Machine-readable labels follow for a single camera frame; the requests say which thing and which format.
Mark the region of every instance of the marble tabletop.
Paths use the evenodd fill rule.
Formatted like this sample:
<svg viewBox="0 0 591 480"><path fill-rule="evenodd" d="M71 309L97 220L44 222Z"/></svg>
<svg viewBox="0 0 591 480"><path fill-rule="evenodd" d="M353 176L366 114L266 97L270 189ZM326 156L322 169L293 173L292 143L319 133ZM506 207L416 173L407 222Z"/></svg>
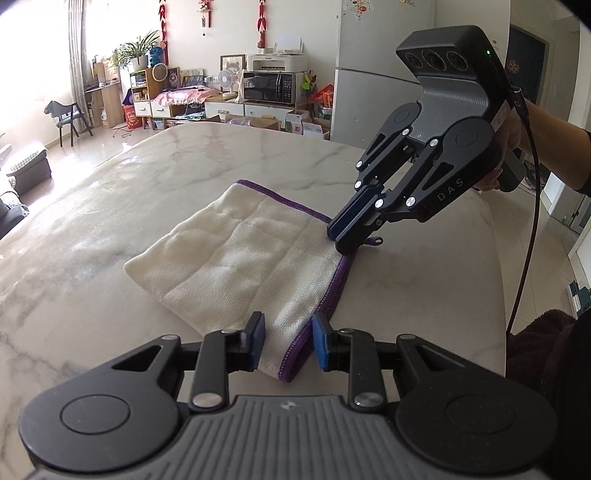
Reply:
<svg viewBox="0 0 591 480"><path fill-rule="evenodd" d="M200 340L125 274L126 261L237 179L334 215L354 193L361 154L264 129L182 125L102 164L1 240L0 479L31 470L17 418L38 393L165 333ZM425 224L379 234L381 247L360 249L332 323L382 341L415 333L502 374L503 289L486 203L467 192ZM291 384L239 372L230 391L346 395L346 380L312 357Z"/></svg>

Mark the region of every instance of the microwave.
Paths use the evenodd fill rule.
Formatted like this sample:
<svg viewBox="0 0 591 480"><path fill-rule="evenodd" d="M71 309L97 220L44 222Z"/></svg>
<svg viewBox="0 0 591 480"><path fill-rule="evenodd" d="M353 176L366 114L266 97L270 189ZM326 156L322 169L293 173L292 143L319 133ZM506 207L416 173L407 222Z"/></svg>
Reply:
<svg viewBox="0 0 591 480"><path fill-rule="evenodd" d="M244 72L244 99L255 102L302 105L306 94L301 88L304 72Z"/></svg>

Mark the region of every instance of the ribbed gray surface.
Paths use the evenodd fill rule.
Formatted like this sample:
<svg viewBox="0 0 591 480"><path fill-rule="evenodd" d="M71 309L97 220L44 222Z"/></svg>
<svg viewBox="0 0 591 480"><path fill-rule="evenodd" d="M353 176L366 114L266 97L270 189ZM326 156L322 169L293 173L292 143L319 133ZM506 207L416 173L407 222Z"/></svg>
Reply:
<svg viewBox="0 0 591 480"><path fill-rule="evenodd" d="M425 89L418 102L423 107L413 123L411 138L427 142L442 137L447 129L463 118L482 116L489 106L479 83L442 77L420 77Z"/></svg>
<svg viewBox="0 0 591 480"><path fill-rule="evenodd" d="M30 478L72 477L37 471ZM181 439L150 463L101 478L466 479L409 454L383 417L354 413L340 397L238 397L228 411L193 418ZM507 478L546 477L530 471Z"/></svg>

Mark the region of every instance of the green plant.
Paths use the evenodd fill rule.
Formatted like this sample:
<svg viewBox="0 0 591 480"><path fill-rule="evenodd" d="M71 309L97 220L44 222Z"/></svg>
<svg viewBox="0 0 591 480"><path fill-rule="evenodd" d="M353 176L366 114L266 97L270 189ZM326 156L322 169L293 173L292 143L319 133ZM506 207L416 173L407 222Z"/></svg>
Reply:
<svg viewBox="0 0 591 480"><path fill-rule="evenodd" d="M146 55L152 48L152 43L158 42L159 38L160 33L152 30L143 38L141 36L138 37L137 41L121 44L113 52L113 56L116 56L117 64L120 65L119 68L126 67L133 59Z"/></svg>

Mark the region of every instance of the refrigerator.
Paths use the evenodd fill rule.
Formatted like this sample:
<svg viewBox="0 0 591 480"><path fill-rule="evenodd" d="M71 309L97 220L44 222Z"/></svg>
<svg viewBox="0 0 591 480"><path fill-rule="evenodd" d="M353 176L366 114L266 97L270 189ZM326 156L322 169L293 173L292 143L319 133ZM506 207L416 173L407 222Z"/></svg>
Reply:
<svg viewBox="0 0 591 480"><path fill-rule="evenodd" d="M434 26L434 0L342 0L330 139L365 149L399 106L423 88L396 55Z"/></svg>

